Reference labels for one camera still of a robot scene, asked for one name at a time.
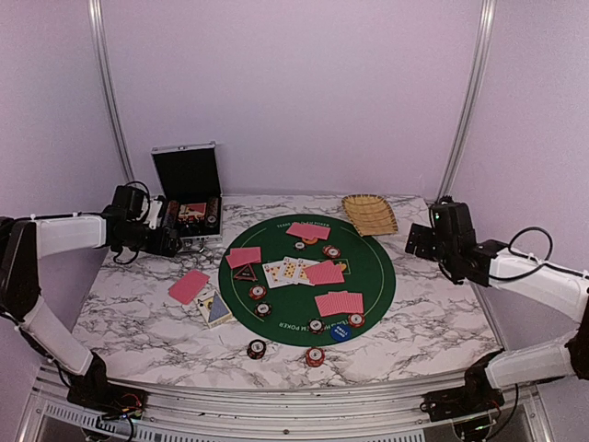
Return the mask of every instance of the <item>green poker mat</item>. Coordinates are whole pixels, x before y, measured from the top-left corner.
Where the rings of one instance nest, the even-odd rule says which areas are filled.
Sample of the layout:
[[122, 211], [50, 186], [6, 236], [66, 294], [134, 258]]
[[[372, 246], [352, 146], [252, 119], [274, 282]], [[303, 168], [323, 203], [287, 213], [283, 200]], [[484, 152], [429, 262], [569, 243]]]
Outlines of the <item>green poker mat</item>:
[[[293, 222], [330, 227], [329, 238], [314, 245], [307, 245], [305, 250], [296, 250], [295, 243], [301, 239], [286, 234], [286, 230]], [[326, 245], [341, 250], [339, 259], [333, 261], [346, 263], [347, 267], [343, 272], [345, 283], [268, 287], [263, 263], [281, 261], [286, 256], [323, 262], [328, 259], [322, 252]], [[234, 248], [256, 246], [261, 247], [262, 260], [260, 264], [252, 264], [258, 281], [234, 279], [239, 269], [232, 270], [225, 256]], [[249, 297], [249, 289], [254, 285], [263, 285], [268, 290], [266, 297], [261, 301]], [[348, 323], [347, 314], [321, 318], [315, 303], [316, 296], [325, 295], [329, 291], [343, 290], [364, 294], [365, 324], [360, 328], [352, 328], [353, 339], [367, 332], [385, 315], [393, 302], [395, 286], [393, 264], [374, 238], [361, 237], [352, 224], [323, 215], [286, 215], [258, 223], [231, 243], [219, 267], [221, 296], [239, 322], [269, 340], [304, 347], [338, 343], [331, 338], [329, 329], [337, 324]], [[270, 316], [256, 316], [254, 309], [259, 302], [271, 304]], [[312, 319], [322, 319], [326, 324], [326, 330], [321, 334], [311, 333], [308, 323]]]

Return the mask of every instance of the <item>marble table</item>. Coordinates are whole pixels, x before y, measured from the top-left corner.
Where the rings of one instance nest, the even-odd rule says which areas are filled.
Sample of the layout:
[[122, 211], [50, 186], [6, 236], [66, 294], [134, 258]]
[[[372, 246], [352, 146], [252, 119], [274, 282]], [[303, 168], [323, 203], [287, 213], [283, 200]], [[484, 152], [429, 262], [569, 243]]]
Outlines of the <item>marble table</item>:
[[346, 219], [339, 196], [224, 197], [223, 240], [202, 254], [173, 259], [141, 254], [120, 266], [104, 261], [74, 328], [74, 336], [102, 356], [111, 378], [214, 389], [301, 389], [354, 386], [465, 369], [499, 348], [475, 294], [452, 285], [432, 262], [404, 252], [413, 222], [428, 224], [421, 198], [390, 196], [399, 233], [376, 237], [397, 276], [393, 303], [370, 331], [326, 347], [326, 362], [311, 368], [305, 349], [268, 342], [263, 359], [246, 355], [258, 338], [236, 320], [209, 329], [194, 303], [183, 306], [167, 290], [186, 272], [211, 276], [225, 249], [246, 228], [290, 214]]

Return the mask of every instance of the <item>red poker chip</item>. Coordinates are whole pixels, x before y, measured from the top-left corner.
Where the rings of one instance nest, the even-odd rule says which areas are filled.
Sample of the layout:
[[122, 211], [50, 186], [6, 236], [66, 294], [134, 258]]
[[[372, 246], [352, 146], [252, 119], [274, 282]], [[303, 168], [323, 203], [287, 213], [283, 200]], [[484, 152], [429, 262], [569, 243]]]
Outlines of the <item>red poker chip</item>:
[[305, 353], [305, 359], [308, 366], [321, 366], [325, 361], [325, 352], [321, 348], [309, 348]]

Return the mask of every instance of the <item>wicker basket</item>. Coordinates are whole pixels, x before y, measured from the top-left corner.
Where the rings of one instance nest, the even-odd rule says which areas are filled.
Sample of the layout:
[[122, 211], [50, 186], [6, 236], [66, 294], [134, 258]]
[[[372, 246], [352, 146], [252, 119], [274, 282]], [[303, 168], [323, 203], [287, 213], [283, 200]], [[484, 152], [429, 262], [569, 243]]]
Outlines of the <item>wicker basket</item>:
[[341, 204], [362, 237], [398, 232], [393, 209], [382, 196], [349, 195], [341, 200]]

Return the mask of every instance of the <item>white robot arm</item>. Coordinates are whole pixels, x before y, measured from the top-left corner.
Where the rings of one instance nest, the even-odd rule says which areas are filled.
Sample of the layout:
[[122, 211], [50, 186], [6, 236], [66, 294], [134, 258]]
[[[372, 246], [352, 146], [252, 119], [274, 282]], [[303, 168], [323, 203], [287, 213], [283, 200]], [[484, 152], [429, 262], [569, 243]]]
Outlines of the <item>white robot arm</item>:
[[[433, 421], [477, 413], [504, 403], [501, 389], [532, 381], [565, 376], [589, 379], [589, 273], [548, 261], [552, 239], [540, 227], [519, 232], [509, 244], [487, 240], [477, 243], [468, 207], [444, 197], [430, 206], [431, 227], [413, 225], [407, 253], [438, 262], [454, 284], [465, 280], [510, 290], [550, 306], [579, 323], [577, 331], [521, 350], [483, 356], [465, 374], [465, 387], [424, 395], [422, 410]], [[524, 233], [538, 230], [549, 239], [545, 260], [513, 247]]]
[[[531, 255], [525, 259], [508, 250], [501, 250], [497, 258], [491, 260], [489, 274], [510, 278], [531, 272], [541, 264]], [[490, 285], [535, 299], [581, 324], [589, 298], [589, 279], [585, 277], [586, 273], [578, 276], [571, 269], [559, 268], [561, 270], [556, 271], [545, 265], [537, 272], [514, 281], [490, 278]], [[496, 356], [485, 368], [491, 386], [500, 389], [533, 380], [575, 375], [570, 350], [565, 347], [575, 334], [576, 331], [571, 331], [552, 341]]]
[[42, 355], [69, 374], [68, 401], [115, 413], [132, 393], [109, 384], [100, 357], [77, 341], [40, 295], [38, 259], [68, 250], [108, 246], [122, 253], [174, 256], [180, 249], [166, 200], [151, 199], [132, 185], [117, 187], [112, 204], [98, 215], [59, 215], [12, 219], [0, 217], [0, 316], [12, 320]]

